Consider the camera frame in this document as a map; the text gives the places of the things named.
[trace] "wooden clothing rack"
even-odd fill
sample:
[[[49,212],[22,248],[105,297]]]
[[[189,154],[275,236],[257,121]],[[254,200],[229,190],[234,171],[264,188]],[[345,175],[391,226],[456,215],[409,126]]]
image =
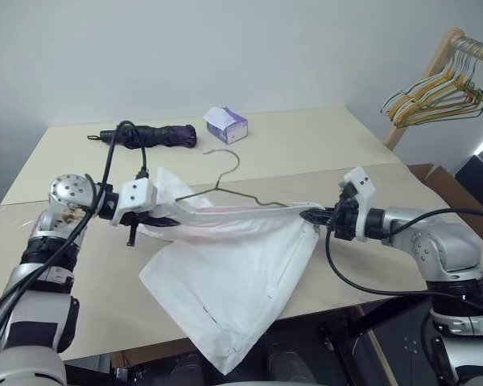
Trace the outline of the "wooden clothing rack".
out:
[[[456,49],[456,41],[459,38],[465,38],[465,33],[460,28],[452,28],[447,34],[445,34],[435,52],[435,55],[431,59],[431,62],[429,63],[426,71],[424,72],[424,78],[428,78],[429,76],[438,74],[444,69],[444,66],[447,64]],[[481,55],[474,55],[473,52],[467,51],[465,49],[461,50],[483,61],[483,53]],[[406,132],[406,129],[407,126],[398,128],[395,127],[395,125],[392,125],[392,127],[390,128],[390,132],[388,133],[388,137],[384,141],[385,146],[388,147],[390,150],[395,149],[397,143]]]

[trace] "electrical cable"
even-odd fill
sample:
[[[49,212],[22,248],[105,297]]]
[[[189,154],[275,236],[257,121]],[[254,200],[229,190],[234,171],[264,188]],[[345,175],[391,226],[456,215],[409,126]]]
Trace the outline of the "electrical cable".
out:
[[[139,148],[142,151],[142,171],[146,172],[147,171],[147,151],[145,149],[145,142],[142,141],[142,136],[139,133],[138,127],[134,123],[130,121],[128,122],[132,125],[134,134],[136,134],[136,138],[138,139]]]
[[[79,222],[79,224],[73,229],[70,233],[66,241],[35,271],[29,273],[25,276],[22,280],[16,282],[13,286],[11,286],[1,297],[0,297],[0,305],[4,303],[8,297],[11,297],[9,303],[7,304],[4,311],[0,314],[0,334],[2,333],[3,327],[6,325],[7,321],[9,320],[10,314],[12,313],[14,307],[19,302],[20,298],[27,292],[27,290],[31,287],[31,285],[38,279],[39,276],[50,266],[56,264],[60,258],[62,257],[63,251],[71,244],[75,239],[79,236],[79,234],[85,229],[88,222],[93,217],[95,211],[98,208],[98,204],[100,203],[101,197],[104,194],[105,186],[107,185],[107,180],[109,178],[109,172],[111,169],[111,162],[113,160],[114,154],[114,146],[116,145],[116,141],[118,139],[118,133],[120,129],[124,125],[134,125],[130,121],[122,121],[118,124],[114,136],[109,144],[109,151],[107,154],[107,159],[105,161],[104,166],[104,174],[102,175],[102,181],[100,185],[100,189],[96,194],[94,200],[92,201],[91,205],[88,208],[85,216]]]
[[[468,214],[468,215],[476,215],[476,216],[482,216],[483,217],[483,211],[479,211],[477,209],[470,209],[470,208],[465,208],[465,207],[454,207],[454,208],[448,207],[448,208],[445,208],[445,209],[438,209],[436,211],[429,211],[427,213],[420,215],[419,217],[415,217],[413,220],[408,221],[407,223],[405,223],[404,225],[401,225],[400,227],[394,229],[393,231],[390,231],[388,236],[392,237],[392,236],[402,232],[403,230],[409,228],[411,225],[416,224],[419,221],[426,219],[427,217],[437,216],[437,215],[441,215],[441,214],[444,214],[444,213],[465,213],[465,214]]]
[[[92,192],[91,203],[94,203],[95,199],[97,198],[97,185],[95,185],[95,182],[91,178],[91,175],[89,175],[88,173],[85,173],[84,176],[86,177],[86,179],[91,184],[91,192]]]
[[[336,218],[338,216],[338,212],[340,211],[340,207],[342,204],[343,199],[340,199],[338,204],[335,206],[335,211],[332,214],[332,218],[330,219],[328,223],[328,233],[325,237],[325,254],[326,257],[328,258],[328,263],[333,272],[346,284],[352,286],[353,288],[356,288],[357,290],[367,292],[369,294],[374,294],[374,295],[381,295],[381,296],[416,296],[416,297],[427,297],[427,296],[432,296],[432,297],[439,297],[439,298],[447,298],[451,300],[456,300],[462,304],[465,304],[467,307],[472,308],[474,310],[477,310],[481,313],[483,313],[483,306],[471,302],[468,300],[464,300],[462,298],[457,297],[456,295],[451,295],[451,294],[446,294],[443,292],[436,292],[436,291],[384,291],[380,289],[371,289],[364,287],[362,285],[359,285],[353,281],[350,281],[347,277],[343,275],[342,272],[338,270],[338,268],[335,266],[334,261],[332,260],[331,256],[331,250],[329,248],[329,242],[331,240],[331,234],[332,234],[332,229],[334,227],[334,224],[336,223]]]

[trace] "white cloth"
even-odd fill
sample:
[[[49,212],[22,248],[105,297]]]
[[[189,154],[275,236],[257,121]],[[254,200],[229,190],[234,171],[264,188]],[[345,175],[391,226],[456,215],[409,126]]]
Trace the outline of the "white cloth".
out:
[[[213,207],[159,169],[157,216],[181,225],[143,233],[174,242],[143,268],[143,284],[223,374],[235,368],[283,311],[319,234],[291,207]]]

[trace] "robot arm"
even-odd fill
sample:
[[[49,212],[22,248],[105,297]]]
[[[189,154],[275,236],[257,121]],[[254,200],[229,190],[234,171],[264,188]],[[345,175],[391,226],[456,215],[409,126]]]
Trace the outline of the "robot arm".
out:
[[[455,294],[483,305],[483,272],[479,240],[462,224],[428,218],[389,235],[421,211],[370,206],[374,185],[361,168],[341,183],[343,202],[337,209],[312,209],[301,216],[323,224],[337,214],[335,237],[367,238],[409,253],[430,290]],[[69,237],[93,201],[94,187],[84,177],[62,175],[51,185],[49,208],[35,223],[20,264],[6,290],[39,268]],[[138,224],[175,226],[166,217],[154,218],[156,189],[147,178],[122,185],[119,193],[107,186],[95,216],[112,225],[130,226],[128,245],[134,245]],[[0,338],[0,384],[65,385],[64,366],[57,352],[65,350],[75,333],[78,301],[70,295],[73,268],[85,231],[67,248],[56,266],[48,269],[14,308]],[[483,375],[483,314],[457,301],[432,299],[431,315],[441,333],[432,341],[437,373],[449,384]]]
[[[48,209],[36,220],[27,248],[6,285],[6,290],[38,269],[69,238],[90,207],[98,186],[79,175],[61,175],[51,184]],[[107,186],[95,216],[112,225],[140,223],[159,226],[175,221],[149,217],[156,189],[147,178],[122,185],[119,194]],[[79,302],[70,295],[73,269],[85,230],[64,250],[57,265],[48,268],[21,297],[0,334],[0,384],[4,386],[66,385],[64,365],[57,353],[71,344]],[[0,315],[7,302],[0,309]]]
[[[400,249],[415,259],[428,290],[483,306],[481,243],[467,227],[428,217],[395,233],[424,212],[402,207],[372,208],[375,188],[360,167],[351,170],[340,185],[337,208],[312,209],[301,216],[314,224],[327,224],[336,214],[332,219],[336,238],[371,238]],[[431,341],[432,362],[440,382],[456,384],[483,376],[483,313],[456,299],[433,297],[431,304],[433,324],[440,333]]]

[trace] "purple tissue box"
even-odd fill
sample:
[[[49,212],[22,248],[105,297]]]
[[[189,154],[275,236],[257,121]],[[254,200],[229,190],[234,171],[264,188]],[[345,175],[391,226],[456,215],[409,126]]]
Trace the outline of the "purple tissue box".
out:
[[[247,119],[232,112],[227,107],[212,107],[204,115],[204,119],[208,131],[226,144],[238,141],[249,133]]]

